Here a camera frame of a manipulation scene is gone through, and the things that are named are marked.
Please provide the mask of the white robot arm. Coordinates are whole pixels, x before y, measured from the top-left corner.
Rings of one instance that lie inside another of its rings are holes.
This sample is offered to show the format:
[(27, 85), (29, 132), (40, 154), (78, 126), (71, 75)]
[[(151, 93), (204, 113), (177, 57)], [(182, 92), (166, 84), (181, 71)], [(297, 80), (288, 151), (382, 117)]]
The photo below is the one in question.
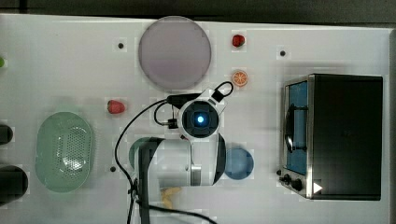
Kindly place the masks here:
[(162, 189), (212, 186), (226, 163), (225, 140), (219, 133), (225, 95), (217, 89), (170, 95), (165, 99), (179, 112), (179, 137), (146, 137), (138, 140), (134, 171), (139, 201), (139, 224), (180, 224), (160, 205)]

